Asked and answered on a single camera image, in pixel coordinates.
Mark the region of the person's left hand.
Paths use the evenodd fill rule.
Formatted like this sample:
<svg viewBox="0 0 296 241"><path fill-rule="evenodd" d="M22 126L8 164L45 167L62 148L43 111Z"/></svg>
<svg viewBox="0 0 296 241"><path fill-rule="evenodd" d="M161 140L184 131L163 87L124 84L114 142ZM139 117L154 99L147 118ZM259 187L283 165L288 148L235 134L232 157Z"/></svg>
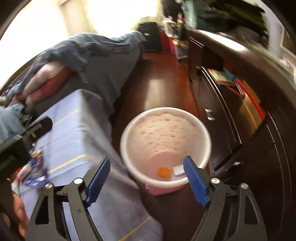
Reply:
<svg viewBox="0 0 296 241"><path fill-rule="evenodd" d="M23 238L25 238L28 231L29 219L25 210L24 203L22 202L21 198L15 192L13 192L12 194L14 198L14 201L13 201L14 212L16 217L20 221L18 223L18 231L20 235Z"/></svg>

